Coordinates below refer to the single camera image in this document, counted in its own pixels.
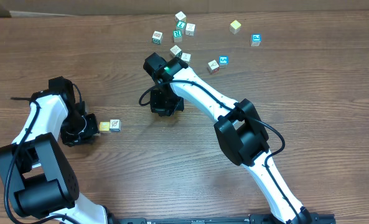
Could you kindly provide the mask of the yellow top block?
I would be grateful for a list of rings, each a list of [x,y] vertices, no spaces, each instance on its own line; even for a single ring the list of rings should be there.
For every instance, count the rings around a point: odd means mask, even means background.
[[[99,125],[100,133],[110,133],[110,122],[109,121],[102,121]]]

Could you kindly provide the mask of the blue edged picture block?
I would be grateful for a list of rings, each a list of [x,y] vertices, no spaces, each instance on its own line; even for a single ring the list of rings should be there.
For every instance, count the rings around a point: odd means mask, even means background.
[[[121,131],[121,120],[120,119],[111,119],[110,120],[110,131],[120,132]]]

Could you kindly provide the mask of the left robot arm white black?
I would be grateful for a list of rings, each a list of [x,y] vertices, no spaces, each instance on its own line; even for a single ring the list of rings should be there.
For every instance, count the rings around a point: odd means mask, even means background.
[[[75,101],[78,87],[64,77],[27,99],[29,117],[10,145],[0,147],[4,207],[10,220],[35,217],[37,223],[116,223],[104,206],[86,198],[58,140],[69,147],[90,144],[99,134],[93,113]]]

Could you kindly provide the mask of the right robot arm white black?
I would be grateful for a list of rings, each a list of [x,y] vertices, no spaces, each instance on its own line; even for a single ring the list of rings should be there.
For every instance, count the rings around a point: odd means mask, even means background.
[[[262,122],[247,99],[236,101],[219,93],[178,57],[165,61],[158,54],[143,65],[155,85],[147,90],[148,105],[159,116],[171,116],[184,109],[187,100],[213,122],[221,151],[236,166],[243,166],[254,178],[271,209],[275,223],[311,223],[308,210],[293,195],[274,161],[268,145],[268,131],[282,135]]]

